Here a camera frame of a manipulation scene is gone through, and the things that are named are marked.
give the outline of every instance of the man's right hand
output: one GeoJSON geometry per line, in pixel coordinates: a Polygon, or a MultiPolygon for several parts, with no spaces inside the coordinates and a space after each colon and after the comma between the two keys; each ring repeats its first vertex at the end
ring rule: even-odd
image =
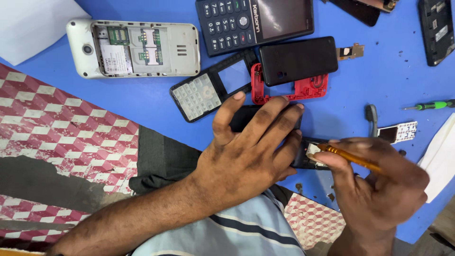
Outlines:
{"type": "Polygon", "coordinates": [[[371,250],[383,247],[381,243],[389,243],[386,251],[391,249],[396,226],[407,221],[427,199],[428,174],[379,138],[348,138],[329,144],[375,161],[383,170],[383,175],[362,179],[354,176],[350,163],[341,156],[330,152],[314,155],[332,170],[337,202],[346,220],[343,243],[355,240],[355,247],[361,247],[352,255],[389,254],[371,254],[371,250]]]}

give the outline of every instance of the navigation button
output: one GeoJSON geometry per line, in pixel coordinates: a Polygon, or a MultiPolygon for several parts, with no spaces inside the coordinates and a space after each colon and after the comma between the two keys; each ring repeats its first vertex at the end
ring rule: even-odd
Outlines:
{"type": "Polygon", "coordinates": [[[220,14],[225,15],[226,14],[226,4],[224,1],[219,1],[218,5],[220,6],[220,14]]]}
{"type": "Polygon", "coordinates": [[[231,36],[226,36],[226,46],[232,48],[232,38],[231,36]]]}
{"type": "Polygon", "coordinates": [[[204,14],[206,18],[210,18],[212,16],[212,13],[210,12],[210,5],[204,4],[204,14]]]}
{"type": "Polygon", "coordinates": [[[238,16],[237,25],[241,29],[247,29],[250,26],[250,19],[244,13],[238,16]]]}
{"type": "Polygon", "coordinates": [[[234,10],[236,12],[240,12],[240,1],[241,0],[234,0],[234,10]]]}
{"type": "Polygon", "coordinates": [[[247,39],[245,37],[245,32],[240,32],[240,43],[242,45],[246,45],[246,43],[247,43],[247,39]]]}
{"type": "Polygon", "coordinates": [[[235,30],[237,27],[235,26],[235,18],[234,17],[230,17],[229,18],[229,25],[231,27],[231,30],[235,30]]]}
{"type": "Polygon", "coordinates": [[[215,34],[215,25],[213,24],[213,22],[209,21],[207,23],[208,25],[208,32],[211,34],[211,35],[214,35],[215,34]]]}
{"type": "Polygon", "coordinates": [[[216,2],[212,2],[210,5],[212,6],[212,14],[213,14],[213,16],[216,17],[216,16],[220,15],[218,13],[218,4],[216,2]]]}
{"type": "Polygon", "coordinates": [[[247,31],[247,40],[249,44],[253,42],[253,32],[251,32],[251,30],[247,31]]]}
{"type": "Polygon", "coordinates": [[[212,46],[214,51],[219,51],[220,47],[218,47],[218,42],[216,39],[212,39],[212,46]]]}
{"type": "Polygon", "coordinates": [[[234,46],[237,47],[239,46],[239,42],[238,42],[238,35],[237,34],[233,34],[232,35],[232,42],[234,43],[234,46]]]}
{"type": "Polygon", "coordinates": [[[242,4],[242,10],[248,10],[249,1],[248,0],[240,0],[240,1],[242,4]]]}
{"type": "Polygon", "coordinates": [[[215,30],[217,31],[218,34],[221,34],[223,32],[223,29],[221,28],[220,20],[215,21],[215,30]]]}
{"type": "Polygon", "coordinates": [[[226,43],[224,42],[224,38],[223,37],[218,38],[218,42],[220,42],[220,49],[221,50],[226,49],[226,43]]]}
{"type": "Polygon", "coordinates": [[[224,18],[222,20],[222,23],[224,32],[229,32],[229,21],[226,18],[224,18]]]}
{"type": "Polygon", "coordinates": [[[234,12],[234,6],[232,5],[232,1],[233,0],[226,1],[226,10],[227,10],[227,13],[229,13],[229,14],[234,12]]]}

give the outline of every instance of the light blue shirt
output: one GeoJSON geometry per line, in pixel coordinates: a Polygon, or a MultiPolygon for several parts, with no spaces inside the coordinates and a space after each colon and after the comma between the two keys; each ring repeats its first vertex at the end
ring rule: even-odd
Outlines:
{"type": "Polygon", "coordinates": [[[270,190],[236,207],[154,236],[132,256],[305,256],[270,190]]]}

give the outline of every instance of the phone camera lens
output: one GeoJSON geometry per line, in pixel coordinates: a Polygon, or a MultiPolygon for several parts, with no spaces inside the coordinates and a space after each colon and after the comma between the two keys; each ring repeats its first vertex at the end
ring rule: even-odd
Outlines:
{"type": "Polygon", "coordinates": [[[84,45],[82,47],[82,50],[84,51],[85,54],[90,55],[93,53],[93,48],[89,45],[84,45]]]}

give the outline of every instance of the green screwdriver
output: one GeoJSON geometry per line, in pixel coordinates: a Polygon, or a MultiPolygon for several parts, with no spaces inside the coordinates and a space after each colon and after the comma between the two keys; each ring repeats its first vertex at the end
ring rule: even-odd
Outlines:
{"type": "Polygon", "coordinates": [[[446,102],[444,101],[436,101],[432,103],[420,103],[416,104],[415,107],[410,107],[410,108],[403,108],[403,110],[411,110],[411,109],[416,109],[416,110],[426,110],[426,109],[440,109],[440,108],[455,108],[455,100],[448,100],[446,102]]]}

